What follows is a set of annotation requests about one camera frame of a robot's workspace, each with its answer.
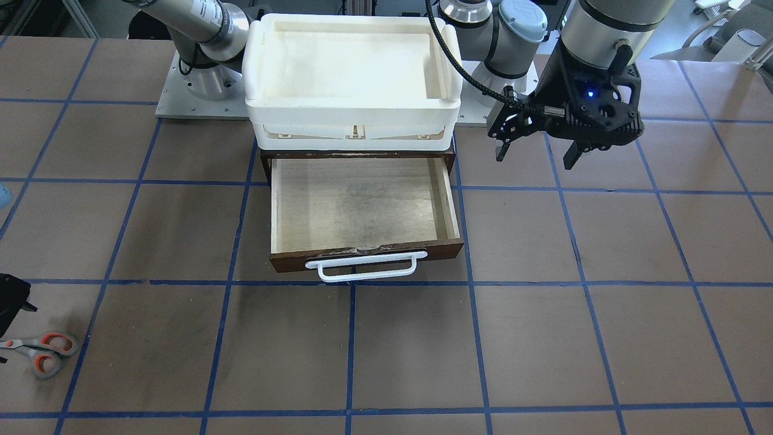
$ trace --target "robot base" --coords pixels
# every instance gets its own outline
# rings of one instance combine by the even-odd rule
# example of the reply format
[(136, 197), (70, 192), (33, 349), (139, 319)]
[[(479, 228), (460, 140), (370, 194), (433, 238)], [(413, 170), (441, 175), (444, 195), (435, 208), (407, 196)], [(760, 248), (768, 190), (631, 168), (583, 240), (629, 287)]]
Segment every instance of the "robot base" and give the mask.
[[(463, 60), (461, 65), (470, 74), (475, 71), (480, 62), (473, 60)], [(536, 88), (539, 76), (536, 73), (534, 62), (529, 67), (529, 72), (526, 74), (526, 90), (521, 92), (522, 94), (530, 94)], [(461, 107), (459, 108), (459, 118), (456, 121), (456, 125), (459, 127), (486, 127), (486, 118), (491, 113), (491, 109), (494, 106), (494, 99), (490, 98), (491, 106), (486, 106), (478, 101), (478, 90), (471, 86), (466, 81), (461, 87)]]
[(186, 77), (178, 70), (175, 53), (172, 65), (166, 75), (164, 89), (158, 99), (155, 115), (158, 118), (173, 119), (249, 119), (247, 105), (244, 103), (244, 85), (241, 75), (230, 71), (228, 97), (218, 100), (201, 98), (188, 89)]

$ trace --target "drawer handle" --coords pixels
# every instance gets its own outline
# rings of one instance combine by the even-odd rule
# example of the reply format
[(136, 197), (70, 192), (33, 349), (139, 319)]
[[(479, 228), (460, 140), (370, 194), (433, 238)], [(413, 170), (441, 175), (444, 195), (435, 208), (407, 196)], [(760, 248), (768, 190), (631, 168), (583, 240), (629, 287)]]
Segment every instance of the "drawer handle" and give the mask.
[[(416, 261), (427, 257), (425, 251), (400, 252), (397, 254), (365, 255), (347, 259), (328, 259), (306, 262), (306, 269), (317, 269), (319, 278), (326, 283), (343, 283), (345, 281), (360, 281), (363, 279), (393, 278), (406, 276), (416, 271)], [(347, 265), (377, 264), (410, 260), (410, 266), (405, 269), (383, 270), (379, 272), (350, 273), (348, 275), (329, 276), (325, 274), (326, 267), (342, 267)]]

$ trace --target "blue tape grid line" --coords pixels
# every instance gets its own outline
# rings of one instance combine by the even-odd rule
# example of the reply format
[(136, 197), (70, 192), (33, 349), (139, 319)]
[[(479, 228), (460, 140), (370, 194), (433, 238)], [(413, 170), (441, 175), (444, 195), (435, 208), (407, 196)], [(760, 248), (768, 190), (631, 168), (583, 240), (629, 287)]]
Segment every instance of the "blue tape grid line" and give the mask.
[[(652, 183), (652, 186), (657, 188), (657, 183), (655, 182), (655, 177), (652, 175), (652, 171), (649, 169), (649, 163), (647, 162), (647, 158), (644, 154), (644, 149), (642, 148), (642, 144), (636, 140), (636, 148), (638, 149), (639, 155), (642, 157), (642, 161), (644, 163), (644, 168), (647, 171), (647, 176), (649, 177), (650, 183)], [(684, 254), (684, 251), (682, 250), (682, 244), (679, 241), (679, 237), (676, 235), (676, 229), (673, 226), (673, 222), (671, 221), (671, 217), (669, 215), (669, 212), (666, 210), (666, 204), (663, 202), (663, 198), (660, 194), (656, 194), (658, 198), (658, 204), (660, 204), (660, 209), (663, 213), (663, 218), (666, 220), (666, 224), (669, 227), (669, 231), (671, 232), (671, 237), (673, 238), (674, 244), (676, 245), (676, 249), (679, 252), (679, 257), (682, 260), (682, 265), (684, 266), (684, 270), (687, 273), (687, 278), (690, 280), (690, 282), (693, 284), (693, 293), (695, 295), (696, 301), (698, 302), (698, 307), (700, 308), (700, 312), (703, 316), (703, 321), (706, 323), (706, 327), (709, 331), (709, 335), (711, 336), (711, 341), (714, 344), (714, 347), (717, 350), (717, 355), (720, 358), (720, 361), (722, 363), (722, 368), (725, 371), (725, 375), (727, 376), (727, 381), (730, 383), (730, 388), (733, 390), (733, 395), (736, 399), (736, 406), (741, 410), (741, 415), (744, 417), (744, 422), (746, 423), (746, 427), (749, 431), (750, 435), (754, 435), (754, 428), (751, 426), (751, 421), (749, 420), (749, 415), (746, 412), (744, 402), (741, 399), (741, 394), (738, 392), (738, 387), (735, 384), (735, 381), (733, 379), (733, 374), (730, 372), (730, 366), (727, 363), (727, 359), (724, 356), (724, 353), (722, 352), (722, 347), (720, 346), (719, 340), (717, 340), (717, 335), (714, 332), (714, 328), (711, 324), (711, 319), (709, 318), (708, 311), (706, 310), (706, 307), (703, 305), (703, 298), (700, 295), (700, 291), (698, 290), (698, 285), (695, 285), (695, 279), (693, 278), (693, 273), (690, 270), (690, 265), (687, 262), (687, 257)]]
[[(142, 168), (140, 169), (139, 179), (141, 179), (143, 175), (145, 175), (145, 171), (148, 168), (148, 162), (150, 162), (150, 156), (153, 153), (153, 147), (155, 146), (155, 141), (158, 138), (158, 132), (161, 131), (161, 123), (162, 123), (161, 119), (159, 119), (156, 122), (155, 130), (153, 132), (150, 145), (148, 146), (148, 151), (145, 153), (145, 160), (142, 162)], [(75, 393), (75, 387), (78, 383), (78, 379), (80, 378), (80, 370), (83, 367), (83, 361), (86, 359), (86, 353), (88, 352), (89, 344), (91, 343), (91, 332), (94, 329), (94, 323), (97, 320), (97, 314), (99, 313), (99, 308), (102, 304), (102, 300), (104, 299), (104, 294), (107, 292), (107, 287), (110, 285), (109, 283), (110, 275), (113, 272), (113, 267), (115, 266), (115, 260), (118, 257), (118, 251), (121, 249), (121, 243), (124, 240), (124, 235), (126, 234), (126, 228), (129, 225), (129, 218), (131, 217), (131, 211), (134, 209), (135, 203), (137, 201), (137, 196), (139, 195), (140, 187), (141, 187), (140, 183), (135, 184), (135, 189), (131, 194), (129, 205), (126, 208), (126, 214), (124, 215), (124, 220), (121, 223), (121, 230), (118, 232), (118, 237), (115, 241), (113, 252), (110, 256), (110, 261), (107, 264), (107, 271), (104, 274), (104, 279), (103, 279), (103, 282), (101, 283), (99, 294), (97, 295), (97, 301), (94, 304), (94, 309), (91, 312), (91, 318), (89, 319), (89, 326), (86, 329), (86, 336), (83, 338), (83, 343), (80, 346), (78, 360), (75, 364), (73, 377), (70, 380), (70, 386), (67, 388), (67, 394), (64, 397), (64, 404), (62, 405), (62, 410), (60, 412), (58, 421), (56, 422), (56, 429), (54, 430), (54, 435), (59, 435), (62, 432), (64, 420), (66, 419), (66, 415), (70, 410), (70, 403), (73, 399), (73, 394)]]
[(352, 415), (354, 396), (354, 334), (356, 326), (357, 286), (349, 287), (349, 346), (346, 350), (346, 420), (344, 422), (344, 435), (352, 435)]
[[(773, 402), (747, 402), (747, 408), (773, 409)], [(737, 409), (736, 402), (682, 402), (682, 403), (636, 403), (618, 407), (614, 405), (577, 406), (495, 406), (491, 414), (524, 413), (603, 413), (616, 408), (622, 411), (654, 411), (664, 409)], [(385, 408), (385, 409), (255, 409), (209, 411), (209, 418), (217, 417), (323, 417), (341, 416), (416, 416), (450, 414), (485, 414), (483, 407), (470, 408)], [(0, 413), (0, 420), (58, 419), (61, 413)], [(67, 419), (116, 419), (116, 418), (203, 418), (203, 411), (70, 411)]]
[(83, 66), (80, 68), (80, 71), (78, 72), (78, 76), (75, 79), (75, 83), (73, 83), (73, 87), (70, 89), (70, 93), (67, 95), (67, 99), (64, 101), (64, 104), (62, 105), (62, 110), (60, 110), (59, 116), (56, 117), (56, 121), (54, 122), (54, 125), (51, 128), (51, 132), (49, 132), (49, 135), (46, 138), (46, 141), (43, 143), (43, 147), (40, 149), (40, 153), (35, 159), (35, 163), (32, 165), (32, 169), (29, 170), (29, 174), (27, 175), (27, 178), (24, 181), (24, 185), (19, 190), (19, 194), (16, 196), (16, 201), (14, 202), (13, 206), (11, 207), (11, 210), (8, 213), (8, 217), (5, 219), (5, 223), (3, 223), (2, 227), (0, 228), (0, 239), (2, 239), (3, 236), (5, 235), (5, 232), (8, 230), (8, 226), (13, 220), (13, 217), (16, 214), (16, 211), (19, 209), (19, 204), (22, 203), (22, 199), (24, 198), (24, 194), (26, 194), (27, 192), (27, 188), (29, 187), (31, 179), (35, 176), (35, 171), (37, 171), (38, 166), (40, 166), (40, 162), (43, 160), (43, 155), (46, 154), (46, 150), (48, 149), (49, 145), (51, 145), (53, 136), (56, 134), (56, 130), (59, 128), (59, 124), (62, 122), (62, 119), (64, 118), (64, 113), (67, 111), (67, 107), (70, 106), (70, 102), (73, 100), (73, 96), (75, 95), (75, 90), (78, 88), (78, 84), (80, 83), (80, 80), (83, 78), (83, 73), (86, 72), (86, 68), (88, 67), (89, 61), (91, 60), (91, 56), (94, 54), (94, 49), (96, 48), (97, 48), (97, 40), (95, 39), (94, 42), (91, 44), (89, 53), (86, 55), (86, 59), (83, 61)]
[(217, 339), (215, 341), (215, 351), (212, 359), (212, 368), (209, 372), (209, 384), (206, 389), (206, 398), (204, 400), (204, 415), (201, 419), (201, 427), (199, 433), (206, 435), (206, 426), (209, 422), (209, 409), (212, 406), (212, 396), (215, 391), (215, 381), (217, 380), (217, 369), (220, 363), (220, 352), (223, 348), (223, 335), (226, 331), (226, 320), (228, 317), (228, 305), (231, 297), (231, 290), (233, 288), (233, 274), (237, 266), (237, 257), (239, 255), (239, 244), (241, 242), (241, 233), (244, 228), (244, 216), (247, 213), (247, 201), (250, 197), (250, 184), (252, 180), (252, 171), (255, 167), (255, 159), (257, 158), (257, 139), (253, 141), (252, 153), (250, 155), (250, 165), (247, 167), (247, 179), (244, 186), (244, 193), (242, 196), (241, 209), (239, 211), (239, 226), (237, 227), (236, 234), (233, 237), (233, 250), (231, 251), (231, 262), (228, 266), (228, 284), (226, 284), (226, 292), (223, 295), (223, 307), (220, 311), (220, 325), (217, 328)]
[[(78, 284), (83, 286), (100, 285), (101, 279), (54, 279), (54, 278), (24, 278), (31, 284)], [(109, 279), (107, 284), (111, 286), (126, 286), (130, 284), (149, 283), (152, 286), (340, 286), (340, 284), (328, 284), (322, 281), (251, 281), (244, 279), (234, 279), (231, 281), (225, 279)], [(358, 281), (357, 286), (467, 286), (469, 281)], [(508, 286), (508, 287), (582, 287), (581, 281), (473, 281), (474, 286)], [(660, 286), (660, 287), (752, 287), (752, 288), (773, 288), (773, 283), (712, 283), (708, 281), (696, 281), (694, 283), (687, 281), (625, 281), (608, 280), (594, 281), (588, 280), (589, 286)]]
[(51, 98), (0, 98), (3, 103), (44, 103), (44, 104), (119, 104), (124, 106), (155, 106), (158, 101), (118, 100), (56, 100)]
[[(452, 136), (454, 153), (456, 154), (456, 183), (461, 186), (461, 160), (457, 152), (456, 136)], [(475, 353), (478, 357), (478, 374), (481, 380), (481, 394), (483, 398), (483, 410), (485, 417), (485, 429), (487, 435), (494, 434), (494, 426), (491, 420), (491, 405), (489, 403), (489, 383), (485, 376), (485, 362), (483, 361), (483, 344), (481, 342), (480, 323), (478, 322), (478, 303), (475, 297), (475, 280), (472, 276), (472, 255), (470, 253), (470, 239), (467, 232), (467, 214), (465, 213), (465, 194), (458, 190), (459, 214), (461, 218), (461, 235), (465, 240), (465, 264), (467, 265), (467, 286), (470, 293), (470, 310), (472, 311), (472, 332), (475, 335)]]
[(171, 184), (171, 185), (183, 185), (183, 186), (256, 186), (256, 187), (268, 187), (268, 183), (264, 181), (202, 181), (202, 180), (130, 180), (130, 179), (103, 179), (103, 178), (19, 178), (19, 177), (2, 177), (0, 181), (6, 183), (22, 183), (25, 181), (30, 183), (92, 183), (92, 184)]
[[(51, 98), (0, 98), (0, 101), (11, 103), (64, 103), (66, 100)], [(119, 100), (72, 100), (72, 104), (133, 104), (133, 105), (158, 105), (158, 101), (119, 101)], [(658, 116), (643, 116), (644, 121), (669, 121), (669, 122), (708, 122), (708, 119), (696, 118), (670, 118)], [(752, 120), (752, 119), (712, 119), (712, 122), (730, 123), (730, 124), (773, 124), (773, 121)]]
[(706, 105), (704, 105), (703, 101), (700, 100), (698, 91), (695, 89), (695, 86), (693, 85), (693, 82), (690, 80), (690, 77), (687, 74), (687, 71), (684, 69), (684, 66), (682, 65), (682, 63), (678, 62), (678, 64), (679, 64), (679, 69), (682, 71), (682, 75), (687, 80), (687, 84), (690, 86), (690, 90), (693, 92), (695, 99), (698, 100), (698, 104), (700, 104), (700, 109), (703, 111), (703, 114), (706, 116), (706, 120), (709, 122), (709, 125), (711, 126), (711, 130), (714, 132), (714, 135), (717, 137), (717, 141), (719, 141), (720, 146), (722, 147), (722, 151), (724, 152), (725, 157), (727, 157), (727, 161), (730, 162), (730, 166), (733, 168), (733, 172), (735, 172), (735, 176), (738, 178), (738, 181), (741, 182), (741, 187), (744, 188), (744, 192), (747, 194), (749, 201), (751, 202), (751, 206), (754, 208), (754, 212), (757, 213), (757, 217), (760, 219), (760, 222), (762, 223), (762, 227), (765, 229), (765, 232), (768, 233), (768, 238), (770, 238), (770, 240), (773, 241), (773, 233), (771, 233), (771, 229), (768, 227), (768, 224), (765, 222), (764, 217), (762, 217), (760, 208), (757, 206), (757, 202), (754, 201), (754, 197), (750, 194), (749, 188), (747, 187), (747, 184), (744, 181), (744, 178), (741, 176), (741, 171), (738, 170), (738, 167), (733, 161), (733, 157), (730, 155), (730, 152), (727, 150), (724, 140), (722, 139), (722, 136), (720, 136), (720, 133), (717, 130), (717, 126), (714, 124), (714, 120), (711, 119), (711, 115), (709, 114), (709, 111), (706, 109)]
[(582, 266), (582, 258), (580, 257), (580, 249), (577, 247), (577, 238), (574, 237), (574, 226), (572, 225), (571, 216), (569, 215), (569, 207), (567, 207), (566, 198), (564, 197), (564, 190), (561, 187), (561, 181), (558, 176), (558, 168), (556, 168), (556, 160), (553, 158), (553, 150), (550, 148), (550, 140), (547, 133), (543, 133), (545, 140), (545, 147), (547, 149), (547, 155), (550, 160), (550, 166), (553, 170), (553, 178), (556, 181), (556, 187), (558, 188), (558, 197), (561, 202), (561, 208), (564, 210), (564, 219), (567, 222), (567, 229), (569, 230), (569, 239), (572, 242), (572, 249), (574, 250), (574, 259), (577, 262), (577, 271), (580, 274), (580, 280), (582, 282), (583, 292), (585, 294), (585, 300), (587, 302), (588, 311), (591, 314), (591, 320), (593, 321), (593, 329), (596, 333), (596, 340), (598, 342), (598, 349), (601, 352), (601, 362), (604, 364), (604, 371), (607, 375), (607, 382), (609, 384), (609, 392), (612, 397), (612, 404), (615, 407), (615, 413), (618, 417), (618, 425), (620, 426), (620, 434), (626, 435), (625, 421), (623, 420), (623, 413), (620, 408), (620, 400), (618, 398), (618, 391), (615, 387), (615, 380), (612, 377), (612, 369), (609, 365), (609, 359), (607, 358), (607, 351), (604, 347), (604, 339), (601, 336), (601, 326), (598, 323), (598, 317), (596, 316), (596, 309), (593, 305), (593, 296), (591, 295), (591, 289), (587, 284), (585, 278), (585, 270)]
[[(5, 43), (7, 40), (7, 37), (3, 38), (2, 41), (0, 41), (0, 47)], [(690, 282), (689, 283), (683, 283), (683, 282), (636, 282), (636, 281), (586, 281), (583, 277), (584, 273), (581, 269), (581, 263), (579, 257), (577, 257), (578, 260), (578, 270), (581, 272), (581, 278), (583, 281), (581, 282), (551, 282), (551, 283), (528, 283), (528, 282), (476, 282), (472, 278), (472, 264), (471, 259), (469, 255), (469, 243), (465, 245), (465, 261), (467, 262), (468, 267), (468, 281), (467, 282), (367, 282), (367, 283), (360, 283), (360, 285), (372, 285), (372, 286), (457, 286), (457, 285), (464, 285), (465, 283), (469, 285), (470, 287), (470, 296), (471, 296), (471, 305), (472, 305), (472, 314), (473, 314), (473, 320), (474, 320), (474, 328), (475, 328), (475, 341), (476, 341), (476, 350), (478, 352), (478, 363), (479, 363), (479, 369), (481, 372), (481, 382), (482, 382), (482, 391), (483, 391), (483, 400), (484, 400), (484, 407), (482, 408), (462, 408), (462, 409), (352, 409), (352, 377), (353, 377), (353, 345), (354, 345), (354, 334), (353, 334), (353, 325), (354, 325), (354, 297), (355, 297), (355, 286), (352, 285), (351, 287), (351, 297), (352, 297), (352, 308), (351, 308), (351, 317), (350, 317), (350, 336), (349, 336), (349, 367), (348, 367), (348, 385), (347, 385), (347, 409), (343, 410), (308, 410), (308, 411), (296, 411), (296, 410), (255, 410), (255, 411), (209, 411), (209, 405), (211, 404), (211, 395), (212, 390), (214, 386), (214, 379), (216, 375), (216, 364), (219, 357), (219, 348), (216, 346), (216, 354), (213, 358), (213, 373), (210, 376), (210, 388), (208, 389), (207, 394), (207, 406), (204, 411), (202, 412), (173, 412), (173, 413), (164, 413), (164, 412), (105, 412), (105, 413), (99, 413), (99, 412), (69, 412), (67, 408), (69, 408), (70, 400), (72, 399), (72, 394), (74, 392), (75, 385), (77, 383), (77, 376), (80, 374), (80, 368), (83, 363), (83, 358), (86, 353), (88, 340), (90, 336), (90, 330), (92, 326), (94, 325), (94, 320), (96, 319), (98, 307), (101, 303), (102, 298), (104, 297), (104, 291), (107, 287), (107, 285), (125, 285), (125, 284), (131, 284), (131, 283), (140, 283), (141, 280), (111, 280), (109, 279), (109, 275), (111, 273), (112, 266), (114, 264), (115, 258), (117, 256), (118, 249), (120, 248), (121, 239), (123, 237), (123, 234), (125, 233), (126, 225), (128, 224), (128, 219), (131, 216), (131, 210), (134, 206), (134, 202), (136, 201), (136, 197), (138, 194), (138, 190), (142, 184), (191, 184), (191, 185), (213, 185), (213, 184), (222, 184), (222, 185), (233, 185), (233, 186), (244, 186), (245, 187), (245, 193), (243, 197), (243, 204), (242, 204), (242, 211), (240, 213), (240, 226), (237, 229), (237, 236), (234, 240), (234, 248), (233, 248), (233, 255), (232, 255), (232, 265), (230, 267), (229, 272), (229, 279), (226, 281), (151, 281), (151, 284), (176, 284), (176, 285), (225, 285), (227, 286), (226, 291), (226, 298), (224, 298), (224, 305), (223, 305), (223, 313), (221, 316), (221, 330), (219, 330), (219, 345), (222, 345), (222, 328), (224, 327), (225, 318), (227, 315), (227, 294), (228, 290), (230, 290), (231, 286), (234, 285), (247, 285), (247, 286), (261, 286), (261, 285), (320, 285), (321, 283), (317, 282), (271, 282), (271, 281), (240, 281), (240, 280), (234, 280), (233, 279), (233, 267), (235, 266), (235, 258), (238, 250), (238, 244), (239, 244), (239, 238), (240, 238), (240, 230), (242, 228), (243, 224), (243, 215), (245, 211), (245, 207), (247, 204), (247, 195), (249, 187), (251, 186), (267, 186), (267, 183), (256, 183), (256, 182), (250, 182), (251, 175), (247, 178), (247, 182), (241, 183), (241, 182), (230, 182), (230, 181), (186, 181), (186, 180), (143, 180), (142, 176), (140, 176), (137, 180), (88, 180), (88, 179), (36, 179), (33, 177), (33, 174), (37, 168), (37, 166), (40, 163), (40, 160), (43, 157), (44, 152), (46, 151), (48, 145), (50, 144), (51, 139), (53, 138), (54, 133), (56, 132), (56, 128), (58, 127), (59, 123), (61, 122), (64, 112), (66, 110), (66, 107), (69, 104), (134, 104), (134, 105), (156, 105), (157, 103), (154, 101), (83, 101), (83, 100), (73, 100), (72, 96), (74, 95), (74, 92), (76, 90), (77, 85), (80, 83), (80, 79), (83, 76), (83, 72), (86, 69), (86, 66), (88, 65), (88, 62), (91, 58), (91, 55), (94, 51), (96, 45), (96, 41), (94, 45), (91, 47), (91, 50), (89, 54), (87, 55), (86, 61), (84, 62), (83, 68), (81, 69), (79, 76), (70, 92), (69, 97), (66, 100), (36, 100), (36, 99), (14, 99), (14, 98), (0, 98), (0, 101), (10, 101), (10, 102), (38, 102), (38, 103), (60, 103), (64, 104), (62, 111), (60, 112), (59, 117), (56, 120), (56, 123), (54, 127), (52, 128), (51, 133), (49, 134), (49, 137), (46, 140), (46, 143), (44, 144), (43, 148), (41, 149), (40, 154), (38, 155), (38, 158), (35, 162), (35, 165), (33, 165), (32, 170), (30, 171), (30, 175), (27, 178), (6, 178), (2, 179), (4, 181), (19, 181), (24, 182), (25, 186), (20, 191), (17, 201), (14, 204), (14, 207), (12, 208), (12, 212), (9, 213), (9, 218), (6, 220), (5, 224), (3, 225), (2, 229), (0, 230), (0, 236), (2, 236), (5, 233), (5, 230), (7, 229), (7, 225), (11, 220), (12, 214), (15, 213), (16, 208), (18, 208), (18, 205), (22, 199), (23, 194), (26, 191), (27, 186), (30, 182), (64, 182), (64, 183), (133, 183), (135, 184), (135, 192), (132, 196), (132, 199), (129, 204), (129, 208), (127, 210), (126, 216), (124, 217), (124, 223), (121, 227), (121, 233), (119, 234), (119, 238), (116, 241), (116, 245), (114, 247), (113, 255), (111, 256), (111, 263), (108, 266), (108, 271), (106, 272), (105, 279), (103, 280), (93, 280), (93, 279), (31, 279), (30, 281), (33, 283), (79, 283), (79, 284), (94, 284), (94, 285), (102, 285), (102, 288), (100, 289), (100, 295), (97, 298), (97, 303), (95, 305), (92, 318), (90, 320), (89, 325), (89, 333), (86, 336), (86, 339), (83, 343), (83, 351), (80, 353), (79, 360), (77, 362), (76, 366), (76, 372), (73, 374), (73, 380), (70, 384), (70, 388), (68, 389), (68, 394), (66, 397), (65, 405), (63, 406), (63, 410), (59, 413), (0, 413), (0, 419), (12, 419), (12, 418), (57, 418), (59, 420), (56, 428), (55, 433), (59, 433), (61, 431), (61, 426), (64, 418), (125, 418), (125, 417), (136, 417), (136, 418), (154, 418), (154, 417), (195, 417), (195, 418), (202, 418), (203, 419), (203, 433), (206, 432), (206, 418), (207, 417), (218, 417), (218, 416), (347, 416), (348, 424), (347, 424), (347, 430), (350, 431), (350, 418), (352, 415), (400, 415), (400, 414), (447, 414), (447, 413), (484, 413), (486, 415), (486, 422), (487, 422), (487, 431), (488, 433), (492, 433), (491, 428), (491, 419), (490, 415), (492, 413), (549, 413), (549, 412), (593, 412), (593, 411), (616, 411), (618, 413), (618, 418), (620, 418), (621, 423), (621, 430), (623, 433), (625, 433), (625, 428), (623, 427), (623, 423), (620, 417), (620, 411), (621, 410), (634, 410), (634, 409), (714, 409), (714, 408), (741, 408), (742, 413), (744, 414), (744, 420), (747, 423), (747, 426), (750, 430), (750, 433), (754, 433), (753, 429), (751, 428), (751, 424), (748, 420), (748, 416), (745, 412), (745, 408), (773, 408), (773, 402), (743, 402), (740, 398), (740, 396), (737, 393), (737, 387), (735, 386), (732, 376), (730, 373), (729, 366), (727, 365), (727, 361), (724, 358), (724, 355), (722, 354), (720, 345), (718, 343), (716, 334), (713, 331), (713, 328), (710, 324), (710, 319), (708, 317), (708, 313), (706, 312), (705, 308), (703, 307), (702, 300), (700, 299), (700, 292), (698, 291), (698, 286), (752, 286), (752, 287), (773, 287), (773, 283), (698, 283), (695, 282), (692, 279), (692, 276), (689, 271), (689, 266), (686, 264), (686, 259), (683, 256), (683, 252), (681, 251), (681, 247), (679, 247), (679, 252), (681, 256), (683, 257), (683, 262), (685, 264), (686, 270), (688, 272), (688, 275), (690, 276)], [(461, 209), (461, 220), (462, 220), (462, 230), (465, 233), (465, 240), (468, 240), (467, 238), (467, 228), (466, 228), (466, 219), (465, 219), (465, 212), (464, 212), (464, 205), (463, 205), (463, 190), (542, 190), (542, 191), (556, 191), (559, 193), (560, 198), (562, 200), (562, 207), (564, 208), (565, 217), (567, 219), (567, 225), (569, 225), (570, 229), (570, 235), (572, 235), (573, 239), (573, 248), (575, 249), (575, 255), (577, 255), (577, 246), (576, 241), (574, 240), (573, 232), (571, 229), (571, 223), (570, 218), (568, 215), (568, 210), (566, 208), (566, 204), (563, 198), (563, 192), (564, 191), (570, 191), (570, 192), (610, 192), (610, 193), (641, 193), (641, 194), (657, 194), (658, 198), (660, 200), (660, 204), (662, 207), (662, 210), (664, 212), (664, 215), (666, 216), (666, 220), (669, 223), (669, 229), (672, 232), (672, 236), (675, 239), (675, 242), (679, 244), (678, 240), (676, 239), (676, 233), (673, 230), (673, 226), (671, 225), (670, 219), (668, 218), (665, 206), (662, 202), (662, 198), (660, 198), (660, 193), (666, 193), (666, 194), (726, 194), (726, 195), (746, 195), (749, 196), (750, 201), (752, 202), (755, 211), (758, 213), (759, 218), (761, 219), (762, 224), (764, 225), (764, 228), (766, 232), (768, 233), (768, 236), (773, 239), (773, 236), (771, 236), (771, 231), (769, 227), (764, 222), (764, 219), (761, 216), (761, 213), (754, 202), (753, 196), (769, 196), (773, 195), (771, 192), (750, 192), (745, 184), (745, 182), (742, 180), (740, 172), (738, 171), (737, 167), (735, 166), (734, 162), (732, 161), (729, 152), (727, 151), (727, 147), (722, 142), (721, 137), (718, 134), (718, 131), (716, 130), (716, 127), (714, 126), (715, 122), (719, 123), (737, 123), (737, 124), (773, 124), (773, 122), (769, 121), (733, 121), (733, 120), (712, 120), (710, 116), (708, 115), (708, 112), (703, 105), (703, 102), (700, 101), (700, 97), (698, 97), (694, 86), (690, 82), (690, 79), (687, 77), (685, 70), (680, 64), (680, 68), (682, 68), (683, 74), (685, 74), (685, 77), (688, 80), (688, 83), (690, 84), (690, 87), (693, 91), (693, 93), (696, 96), (696, 99), (698, 99), (701, 108), (704, 111), (704, 114), (706, 115), (707, 119), (705, 120), (699, 120), (699, 119), (682, 119), (682, 118), (647, 118), (648, 120), (653, 121), (675, 121), (675, 122), (709, 122), (712, 126), (712, 129), (714, 130), (715, 135), (720, 140), (720, 144), (723, 147), (723, 151), (725, 151), (725, 154), (727, 158), (730, 160), (730, 164), (732, 165), (739, 181), (741, 182), (744, 192), (721, 192), (721, 191), (686, 191), (686, 190), (658, 190), (654, 179), (652, 178), (652, 173), (649, 170), (649, 167), (647, 166), (643, 151), (641, 150), (641, 145), (637, 143), (637, 146), (639, 147), (639, 152), (642, 155), (642, 159), (645, 160), (645, 167), (648, 170), (648, 175), (650, 176), (650, 179), (653, 184), (653, 190), (614, 190), (614, 191), (608, 191), (608, 190), (601, 190), (601, 189), (576, 189), (576, 188), (562, 188), (560, 187), (560, 181), (557, 178), (557, 170), (555, 168), (555, 162), (552, 157), (552, 152), (550, 150), (550, 147), (548, 146), (548, 153), (550, 154), (550, 160), (551, 164), (553, 165), (553, 172), (554, 176), (556, 178), (557, 187), (477, 187), (477, 186), (462, 186), (461, 185), (461, 176), (459, 173), (459, 166), (457, 165), (456, 168), (456, 177), (458, 181), (458, 186), (455, 187), (459, 192), (459, 202), (460, 202), (460, 209)], [(152, 148), (155, 143), (155, 139), (158, 136), (158, 129), (160, 128), (161, 122), (156, 126), (156, 130), (154, 133), (154, 137), (152, 140), (151, 145), (148, 149), (148, 154), (146, 155), (145, 162), (143, 164), (143, 168), (141, 170), (141, 173), (144, 174), (144, 171), (147, 167), (150, 155), (152, 153)], [(253, 168), (253, 162), (255, 159), (255, 153), (256, 149), (254, 147), (253, 155), (251, 157), (251, 163), (250, 163), (250, 169), (248, 170), (250, 173)], [(730, 379), (731, 386), (733, 387), (734, 394), (737, 397), (736, 402), (689, 402), (689, 403), (664, 403), (664, 404), (640, 404), (640, 405), (621, 405), (619, 403), (616, 403), (612, 406), (545, 406), (545, 407), (514, 407), (514, 408), (507, 408), (507, 407), (490, 407), (488, 404), (488, 392), (485, 382), (485, 366), (483, 365), (482, 360), (482, 348), (481, 348), (481, 342), (479, 337), (479, 328), (478, 328), (478, 319), (477, 319), (477, 309), (475, 306), (475, 289), (474, 286), (496, 286), (496, 285), (504, 285), (504, 286), (583, 286), (584, 290), (586, 292), (586, 297), (590, 298), (590, 293), (587, 290), (588, 286), (603, 286), (603, 285), (655, 285), (655, 286), (691, 286), (693, 287), (693, 290), (696, 293), (696, 297), (698, 298), (699, 305), (701, 306), (701, 310), (704, 315), (704, 320), (707, 322), (707, 326), (710, 328), (710, 334), (712, 336), (712, 339), (715, 343), (715, 346), (717, 347), (717, 351), (720, 354), (720, 359), (723, 362), (723, 366), (726, 370), (726, 373), (728, 375), (728, 378)], [(592, 300), (588, 300), (589, 307), (591, 308), (592, 317), (594, 318), (594, 327), (597, 328), (597, 334), (598, 334), (598, 340), (600, 343), (600, 346), (602, 346), (601, 351), (602, 354), (604, 353), (603, 350), (603, 343), (601, 342), (601, 335), (600, 330), (598, 330), (598, 321), (593, 316), (594, 310), (592, 307)], [(608, 370), (608, 364), (606, 364), (606, 357), (604, 356), (604, 362), (607, 366), (606, 369)], [(608, 377), (611, 382), (611, 373), (608, 370)]]

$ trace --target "open drawer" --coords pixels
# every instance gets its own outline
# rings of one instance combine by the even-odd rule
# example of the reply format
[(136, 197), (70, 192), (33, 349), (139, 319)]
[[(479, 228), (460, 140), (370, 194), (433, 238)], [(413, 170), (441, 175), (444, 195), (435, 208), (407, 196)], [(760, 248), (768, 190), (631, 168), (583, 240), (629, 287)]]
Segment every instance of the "open drawer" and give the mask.
[[(405, 276), (453, 259), (459, 235), (442, 158), (271, 160), (271, 254), (277, 272), (317, 269), (328, 283)], [(330, 276), (328, 268), (410, 261), (405, 269)]]

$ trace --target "white storage container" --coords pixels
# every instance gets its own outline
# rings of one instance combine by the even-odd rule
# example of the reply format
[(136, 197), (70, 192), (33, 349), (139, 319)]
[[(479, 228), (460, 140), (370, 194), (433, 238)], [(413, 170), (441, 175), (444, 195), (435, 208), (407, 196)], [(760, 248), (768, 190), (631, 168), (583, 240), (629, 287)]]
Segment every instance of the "white storage container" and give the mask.
[[(453, 26), (436, 23), (460, 59)], [(266, 15), (243, 80), (262, 149), (442, 151), (461, 96), (423, 18)]]

